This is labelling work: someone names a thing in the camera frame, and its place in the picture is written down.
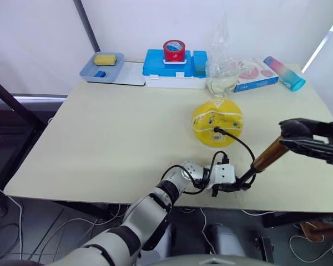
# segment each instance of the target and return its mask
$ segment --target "clear plastic bag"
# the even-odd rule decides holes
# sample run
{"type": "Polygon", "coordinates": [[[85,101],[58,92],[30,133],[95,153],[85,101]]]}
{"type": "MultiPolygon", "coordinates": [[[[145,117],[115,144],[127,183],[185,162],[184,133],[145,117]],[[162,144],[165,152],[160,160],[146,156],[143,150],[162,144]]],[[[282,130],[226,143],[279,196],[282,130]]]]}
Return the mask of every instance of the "clear plastic bag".
{"type": "Polygon", "coordinates": [[[239,63],[228,55],[229,35],[226,16],[219,24],[208,50],[206,84],[214,97],[229,96],[238,82],[239,63]]]}

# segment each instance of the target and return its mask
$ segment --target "brown handle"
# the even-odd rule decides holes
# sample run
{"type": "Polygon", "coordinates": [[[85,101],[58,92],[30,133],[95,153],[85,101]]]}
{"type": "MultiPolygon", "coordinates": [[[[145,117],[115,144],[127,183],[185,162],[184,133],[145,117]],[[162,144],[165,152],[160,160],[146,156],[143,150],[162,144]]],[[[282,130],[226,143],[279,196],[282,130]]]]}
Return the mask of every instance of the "brown handle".
{"type": "Polygon", "coordinates": [[[253,162],[253,167],[259,172],[265,170],[269,165],[284,155],[288,149],[279,143],[282,137],[278,137],[258,158],[253,162]]]}

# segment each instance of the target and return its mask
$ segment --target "blue tray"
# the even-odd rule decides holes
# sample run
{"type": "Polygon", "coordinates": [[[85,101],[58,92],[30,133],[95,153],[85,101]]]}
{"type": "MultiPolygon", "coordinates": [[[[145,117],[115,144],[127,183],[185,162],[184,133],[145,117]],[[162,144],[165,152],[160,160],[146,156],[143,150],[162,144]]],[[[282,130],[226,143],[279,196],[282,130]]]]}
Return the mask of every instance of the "blue tray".
{"type": "Polygon", "coordinates": [[[87,64],[83,67],[82,71],[80,71],[80,76],[88,82],[99,82],[99,83],[111,83],[113,82],[118,73],[121,70],[121,67],[124,62],[124,55],[120,53],[105,53],[105,52],[97,52],[95,53],[87,64]],[[116,55],[116,63],[115,65],[95,65],[94,58],[97,54],[114,54],[116,55]],[[98,71],[105,71],[106,76],[103,78],[95,76],[98,71]]]}

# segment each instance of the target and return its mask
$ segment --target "red tape roll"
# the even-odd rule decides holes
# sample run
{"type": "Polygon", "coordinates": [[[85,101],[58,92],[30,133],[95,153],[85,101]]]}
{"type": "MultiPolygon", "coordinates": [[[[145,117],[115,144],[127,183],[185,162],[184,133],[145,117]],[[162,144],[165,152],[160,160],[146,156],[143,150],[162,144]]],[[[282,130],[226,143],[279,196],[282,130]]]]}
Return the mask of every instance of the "red tape roll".
{"type": "Polygon", "coordinates": [[[164,57],[167,61],[180,62],[185,59],[185,44],[181,40],[169,40],[164,43],[164,57]]]}

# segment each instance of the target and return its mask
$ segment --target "beige table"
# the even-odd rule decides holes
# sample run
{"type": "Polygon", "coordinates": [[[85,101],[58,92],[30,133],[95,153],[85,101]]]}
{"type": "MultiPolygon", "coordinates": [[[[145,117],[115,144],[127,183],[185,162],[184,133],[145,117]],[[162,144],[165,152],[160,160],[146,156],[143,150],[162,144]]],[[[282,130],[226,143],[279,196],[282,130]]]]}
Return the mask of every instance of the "beige table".
{"type": "MultiPolygon", "coordinates": [[[[190,129],[207,90],[161,89],[81,81],[68,96],[5,188],[11,196],[60,201],[132,203],[175,163],[210,164],[214,149],[190,129]]],[[[307,83],[298,92],[281,84],[236,93],[244,114],[240,138],[259,155],[280,134],[279,121],[333,121],[307,83]]],[[[251,158],[237,142],[226,147],[241,176],[251,158]]],[[[248,191],[182,195],[179,206],[333,212],[333,166],[288,152],[258,175],[248,191]]]]}

